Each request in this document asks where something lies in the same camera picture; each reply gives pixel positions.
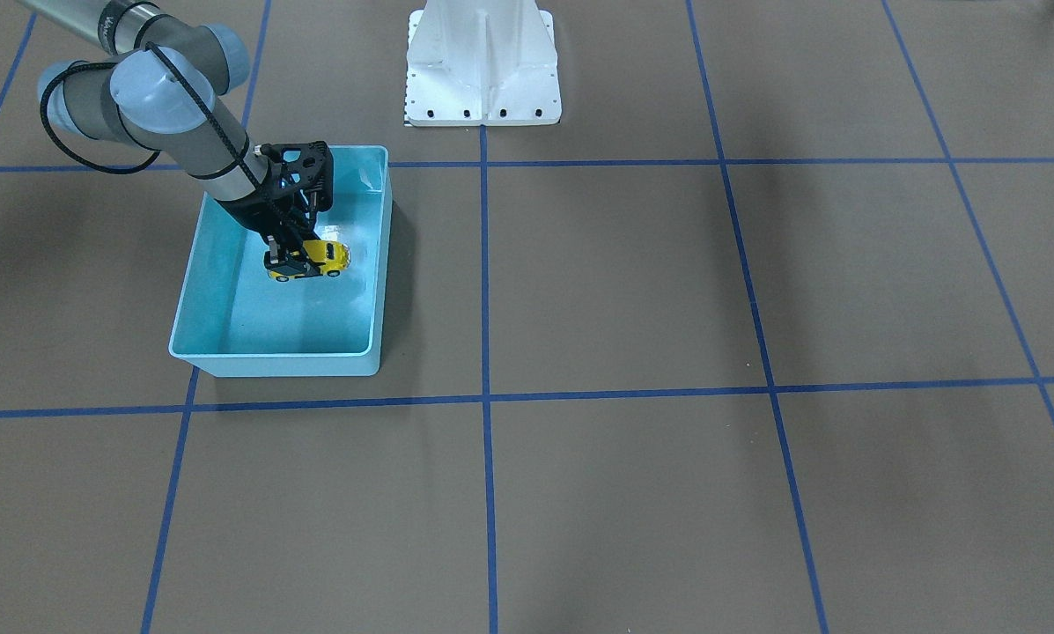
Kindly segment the light blue plastic bin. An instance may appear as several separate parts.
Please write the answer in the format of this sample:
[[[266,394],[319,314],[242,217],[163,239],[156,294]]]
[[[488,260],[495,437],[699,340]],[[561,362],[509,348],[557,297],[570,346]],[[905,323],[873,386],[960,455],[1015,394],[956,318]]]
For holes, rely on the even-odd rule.
[[[389,153],[334,145],[325,240],[350,250],[340,276],[278,282],[262,242],[204,196],[169,342],[217,377],[373,376],[380,369],[391,227]]]

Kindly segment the yellow beetle toy car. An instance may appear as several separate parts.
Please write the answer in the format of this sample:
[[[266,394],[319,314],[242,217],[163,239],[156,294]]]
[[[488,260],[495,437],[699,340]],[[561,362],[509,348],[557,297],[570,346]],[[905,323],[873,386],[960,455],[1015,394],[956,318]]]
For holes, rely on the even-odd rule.
[[[281,284],[317,276],[337,277],[350,266],[350,250],[332,240],[310,241],[306,250],[286,247],[291,253],[288,272],[269,272],[269,277]]]

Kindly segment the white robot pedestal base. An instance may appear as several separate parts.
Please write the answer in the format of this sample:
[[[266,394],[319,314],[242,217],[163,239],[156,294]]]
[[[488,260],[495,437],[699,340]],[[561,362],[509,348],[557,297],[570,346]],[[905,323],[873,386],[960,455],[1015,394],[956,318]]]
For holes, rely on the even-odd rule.
[[[427,1],[407,24],[405,124],[562,120],[555,21],[534,1]]]

